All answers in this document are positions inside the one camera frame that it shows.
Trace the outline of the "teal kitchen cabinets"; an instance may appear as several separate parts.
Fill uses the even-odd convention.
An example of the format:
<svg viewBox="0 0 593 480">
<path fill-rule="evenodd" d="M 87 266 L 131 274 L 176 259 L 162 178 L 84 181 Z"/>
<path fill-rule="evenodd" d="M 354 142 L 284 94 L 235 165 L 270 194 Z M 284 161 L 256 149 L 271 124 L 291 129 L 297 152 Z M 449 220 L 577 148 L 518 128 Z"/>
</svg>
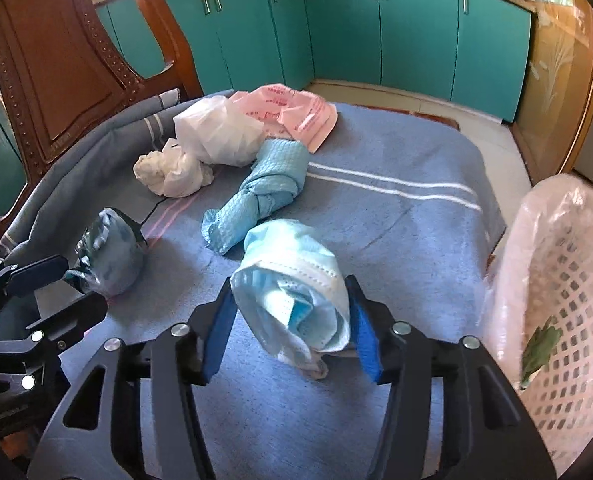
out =
<svg viewBox="0 0 593 480">
<path fill-rule="evenodd" d="M 314 79 L 385 84 L 517 116 L 531 11 L 513 0 L 165 0 L 188 40 L 204 94 Z M 136 0 L 101 24 L 139 75 L 161 73 L 161 49 Z M 0 214 L 24 187 L 0 162 Z"/>
</svg>

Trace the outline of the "pink printed plastic bag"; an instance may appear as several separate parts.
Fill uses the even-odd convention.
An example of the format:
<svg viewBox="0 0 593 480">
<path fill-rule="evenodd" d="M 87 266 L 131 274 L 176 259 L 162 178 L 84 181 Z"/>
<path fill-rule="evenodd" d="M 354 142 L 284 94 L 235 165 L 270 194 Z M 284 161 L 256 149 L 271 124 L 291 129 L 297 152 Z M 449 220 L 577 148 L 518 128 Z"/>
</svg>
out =
<svg viewBox="0 0 593 480">
<path fill-rule="evenodd" d="M 240 112 L 262 122 L 267 138 L 301 142 L 310 154 L 321 148 L 339 117 L 333 103 L 318 94 L 297 91 L 284 84 L 236 91 L 229 100 Z"/>
</svg>

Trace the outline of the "blue face mask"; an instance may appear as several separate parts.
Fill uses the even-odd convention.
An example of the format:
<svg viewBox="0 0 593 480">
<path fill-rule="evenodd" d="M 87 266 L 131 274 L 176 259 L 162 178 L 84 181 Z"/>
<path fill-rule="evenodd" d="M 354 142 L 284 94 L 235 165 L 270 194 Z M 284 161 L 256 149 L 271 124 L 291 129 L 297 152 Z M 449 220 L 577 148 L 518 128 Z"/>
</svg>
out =
<svg viewBox="0 0 593 480">
<path fill-rule="evenodd" d="M 310 226 L 267 221 L 246 234 L 230 277 L 239 311 L 263 349 L 320 380 L 326 354 L 352 354 L 351 308 L 336 256 Z"/>
</svg>

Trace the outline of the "green leafy vegetable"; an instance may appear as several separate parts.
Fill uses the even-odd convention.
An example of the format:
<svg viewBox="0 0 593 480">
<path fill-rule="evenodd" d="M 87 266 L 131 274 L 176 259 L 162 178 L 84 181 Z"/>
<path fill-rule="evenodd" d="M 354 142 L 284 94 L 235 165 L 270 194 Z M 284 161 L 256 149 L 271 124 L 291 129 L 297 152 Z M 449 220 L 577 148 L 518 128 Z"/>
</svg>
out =
<svg viewBox="0 0 593 480">
<path fill-rule="evenodd" d="M 551 354 L 563 335 L 563 330 L 553 325 L 553 317 L 537 326 L 523 351 L 521 359 L 520 389 L 525 390 L 531 378 L 549 364 Z"/>
</svg>

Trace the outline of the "white tissue bag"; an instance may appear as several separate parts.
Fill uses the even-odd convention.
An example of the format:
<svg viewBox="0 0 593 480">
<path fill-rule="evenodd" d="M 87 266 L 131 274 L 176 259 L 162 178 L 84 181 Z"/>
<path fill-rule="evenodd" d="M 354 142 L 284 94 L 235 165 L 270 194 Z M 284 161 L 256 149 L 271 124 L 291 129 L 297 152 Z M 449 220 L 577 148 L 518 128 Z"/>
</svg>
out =
<svg viewBox="0 0 593 480">
<path fill-rule="evenodd" d="M 152 193 L 167 198 L 190 196 L 214 180 L 212 168 L 186 153 L 174 138 L 161 151 L 140 155 L 133 172 Z"/>
</svg>

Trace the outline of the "wooden glass door frame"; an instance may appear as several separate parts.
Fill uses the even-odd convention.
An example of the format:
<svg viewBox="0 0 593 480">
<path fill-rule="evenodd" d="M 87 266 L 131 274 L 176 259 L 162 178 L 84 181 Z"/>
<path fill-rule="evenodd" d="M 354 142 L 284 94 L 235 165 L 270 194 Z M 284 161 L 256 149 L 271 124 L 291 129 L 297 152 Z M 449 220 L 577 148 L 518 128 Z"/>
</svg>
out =
<svg viewBox="0 0 593 480">
<path fill-rule="evenodd" d="M 521 102 L 511 125 L 529 180 L 570 172 L 593 119 L 593 7 L 526 0 L 535 9 Z"/>
</svg>

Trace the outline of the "white plastic bag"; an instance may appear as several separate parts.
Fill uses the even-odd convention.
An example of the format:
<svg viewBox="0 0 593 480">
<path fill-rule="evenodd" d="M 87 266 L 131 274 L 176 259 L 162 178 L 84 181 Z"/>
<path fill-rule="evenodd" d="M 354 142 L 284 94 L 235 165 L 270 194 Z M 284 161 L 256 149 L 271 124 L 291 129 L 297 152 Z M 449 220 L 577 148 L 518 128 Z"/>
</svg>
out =
<svg viewBox="0 0 593 480">
<path fill-rule="evenodd" d="M 180 147 L 206 165 L 249 165 L 265 140 L 264 124 L 226 96 L 200 99 L 173 120 Z"/>
</svg>

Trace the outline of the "brown wooden chair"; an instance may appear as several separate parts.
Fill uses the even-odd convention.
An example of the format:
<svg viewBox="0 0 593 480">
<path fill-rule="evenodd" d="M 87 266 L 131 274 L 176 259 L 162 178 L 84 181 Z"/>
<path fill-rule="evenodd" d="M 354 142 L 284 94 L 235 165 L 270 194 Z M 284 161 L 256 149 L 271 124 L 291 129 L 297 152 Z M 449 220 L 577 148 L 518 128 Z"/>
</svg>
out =
<svg viewBox="0 0 593 480">
<path fill-rule="evenodd" d="M 150 96 L 203 96 L 190 44 L 165 0 L 136 0 L 161 73 L 128 64 L 92 0 L 0 0 L 0 91 L 26 177 L 0 214 L 0 240 L 54 162 L 100 122 Z"/>
</svg>

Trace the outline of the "light blue knit cloth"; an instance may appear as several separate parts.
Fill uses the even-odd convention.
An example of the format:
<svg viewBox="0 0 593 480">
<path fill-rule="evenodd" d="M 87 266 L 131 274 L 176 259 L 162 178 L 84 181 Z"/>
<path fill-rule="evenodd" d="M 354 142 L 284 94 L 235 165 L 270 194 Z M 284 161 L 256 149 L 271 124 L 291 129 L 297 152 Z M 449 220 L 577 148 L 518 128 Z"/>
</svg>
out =
<svg viewBox="0 0 593 480">
<path fill-rule="evenodd" d="M 305 188 L 309 161 L 310 152 L 301 142 L 264 141 L 237 193 L 219 209 L 205 212 L 201 234 L 206 246 L 225 255 L 250 229 L 292 204 Z"/>
</svg>

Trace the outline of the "dark green wrapper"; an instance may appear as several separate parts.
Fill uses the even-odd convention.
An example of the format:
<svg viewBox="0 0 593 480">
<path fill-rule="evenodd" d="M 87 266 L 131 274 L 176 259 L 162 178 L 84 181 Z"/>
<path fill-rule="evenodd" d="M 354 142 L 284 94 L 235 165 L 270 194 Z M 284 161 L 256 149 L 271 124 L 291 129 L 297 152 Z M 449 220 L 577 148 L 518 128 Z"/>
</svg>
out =
<svg viewBox="0 0 593 480">
<path fill-rule="evenodd" d="M 123 211 L 104 208 L 77 242 L 76 262 L 63 279 L 82 294 L 118 296 L 139 278 L 147 251 L 140 224 Z"/>
</svg>

